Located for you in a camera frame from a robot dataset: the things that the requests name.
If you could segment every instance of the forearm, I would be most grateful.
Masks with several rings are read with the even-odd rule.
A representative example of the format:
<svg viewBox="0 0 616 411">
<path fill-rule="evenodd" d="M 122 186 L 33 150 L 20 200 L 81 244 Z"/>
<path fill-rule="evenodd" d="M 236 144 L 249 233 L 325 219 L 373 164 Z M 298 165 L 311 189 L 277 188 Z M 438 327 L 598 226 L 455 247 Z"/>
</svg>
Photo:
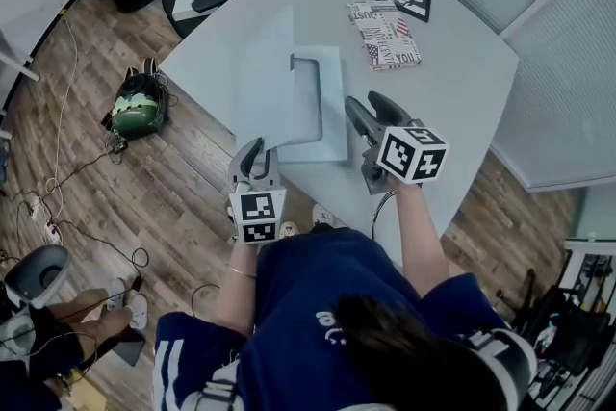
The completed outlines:
<svg viewBox="0 0 616 411">
<path fill-rule="evenodd" d="M 449 261 L 416 185 L 396 184 L 404 277 L 419 296 L 449 279 Z"/>
<path fill-rule="evenodd" d="M 236 244 L 233 247 L 229 267 L 220 284 L 214 314 L 214 323 L 246 337 L 252 334 L 254 323 L 256 279 L 250 276 L 257 273 L 257 253 L 258 249 L 253 245 Z"/>
</svg>

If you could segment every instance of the blue shirt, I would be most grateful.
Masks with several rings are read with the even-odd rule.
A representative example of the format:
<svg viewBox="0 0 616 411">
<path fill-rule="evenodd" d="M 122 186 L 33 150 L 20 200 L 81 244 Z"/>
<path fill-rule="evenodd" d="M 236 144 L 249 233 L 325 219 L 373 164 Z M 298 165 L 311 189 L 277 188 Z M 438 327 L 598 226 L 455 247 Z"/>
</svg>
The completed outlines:
<svg viewBox="0 0 616 411">
<path fill-rule="evenodd" d="M 348 229 L 266 246 L 256 288 L 256 330 L 248 340 L 184 313 L 160 318 L 155 409 L 180 409 L 236 358 L 237 391 L 248 410 L 335 411 L 374 403 L 332 314 L 343 295 L 369 295 L 449 339 L 506 327 L 473 275 L 454 277 L 419 298 L 380 245 Z"/>
</svg>

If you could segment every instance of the wooden floor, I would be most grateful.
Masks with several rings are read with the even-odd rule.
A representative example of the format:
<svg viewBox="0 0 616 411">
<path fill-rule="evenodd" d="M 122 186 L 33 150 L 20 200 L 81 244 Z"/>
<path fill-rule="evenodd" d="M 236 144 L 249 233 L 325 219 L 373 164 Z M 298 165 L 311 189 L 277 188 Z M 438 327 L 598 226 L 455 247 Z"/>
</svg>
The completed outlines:
<svg viewBox="0 0 616 411">
<path fill-rule="evenodd" d="M 103 152 L 106 133 L 99 122 L 112 108 L 127 66 L 138 67 L 145 57 L 161 61 L 179 42 L 160 1 L 138 13 L 121 14 L 110 0 L 78 0 L 67 18 L 79 61 L 64 108 L 59 179 Z M 40 81 L 23 80 L 5 122 L 13 131 L 5 188 L 9 196 L 31 189 L 44 193 L 45 181 L 54 176 L 58 118 L 73 63 L 73 41 L 61 22 L 33 63 Z M 110 410 L 150 409 L 156 319 L 172 310 L 190 311 L 193 289 L 216 283 L 229 256 L 226 240 L 232 225 L 223 206 L 233 137 L 172 83 L 169 88 L 177 104 L 169 109 L 169 123 L 160 135 L 130 142 L 120 165 L 105 157 L 63 185 L 58 219 L 73 221 L 127 255 L 138 246 L 149 251 L 142 292 L 149 299 L 150 315 L 141 359 L 131 368 L 109 354 L 88 374 L 107 395 Z M 11 255 L 24 255 L 41 244 L 25 207 L 19 211 L 17 229 L 21 198 L 13 203 L 0 200 L 0 246 Z M 56 213 L 59 196 L 46 200 Z M 292 190 L 288 204 L 290 218 L 307 229 L 310 199 Z M 555 281 L 574 204 L 572 193 L 528 195 L 488 155 L 443 239 L 445 249 L 453 262 L 477 274 L 489 296 L 502 288 L 520 302 L 529 268 L 537 271 L 540 289 Z M 62 231 L 75 262 L 61 299 L 104 286 L 112 277 L 133 275 L 108 246 L 68 225 Z M 197 315 L 208 317 L 214 295 L 211 290 L 198 293 Z"/>
</svg>

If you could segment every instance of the white shoe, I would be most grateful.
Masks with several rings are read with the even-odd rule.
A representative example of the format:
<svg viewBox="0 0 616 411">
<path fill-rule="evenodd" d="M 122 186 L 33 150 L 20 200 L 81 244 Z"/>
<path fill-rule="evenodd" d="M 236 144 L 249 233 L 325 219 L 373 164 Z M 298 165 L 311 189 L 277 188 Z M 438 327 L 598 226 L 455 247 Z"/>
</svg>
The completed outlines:
<svg viewBox="0 0 616 411">
<path fill-rule="evenodd" d="M 141 293 L 137 293 L 126 308 L 133 312 L 130 326 L 133 329 L 143 330 L 147 326 L 147 298 Z"/>
<path fill-rule="evenodd" d="M 329 211 L 327 211 L 320 204 L 315 204 L 312 208 L 312 223 L 313 225 L 317 225 L 320 223 L 329 224 L 332 228 L 334 227 L 334 215 L 332 215 Z"/>
<path fill-rule="evenodd" d="M 278 235 L 279 239 L 294 237 L 295 235 L 299 235 L 299 228 L 292 221 L 285 221 L 280 225 L 280 235 Z"/>
<path fill-rule="evenodd" d="M 119 310 L 124 306 L 124 292 L 126 291 L 126 285 L 119 277 L 112 281 L 112 285 L 107 288 L 107 294 L 111 296 L 107 300 L 107 310 L 113 312 Z"/>
</svg>

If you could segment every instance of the hair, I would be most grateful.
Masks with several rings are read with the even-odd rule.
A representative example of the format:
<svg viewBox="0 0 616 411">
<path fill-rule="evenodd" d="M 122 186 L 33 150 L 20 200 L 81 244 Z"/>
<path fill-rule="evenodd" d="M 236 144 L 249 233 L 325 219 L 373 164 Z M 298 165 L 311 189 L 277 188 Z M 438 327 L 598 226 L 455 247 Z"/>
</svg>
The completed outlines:
<svg viewBox="0 0 616 411">
<path fill-rule="evenodd" d="M 479 357 L 436 338 L 408 313 L 354 295 L 338 300 L 334 316 L 379 403 L 397 411 L 506 411 L 501 387 Z"/>
</svg>

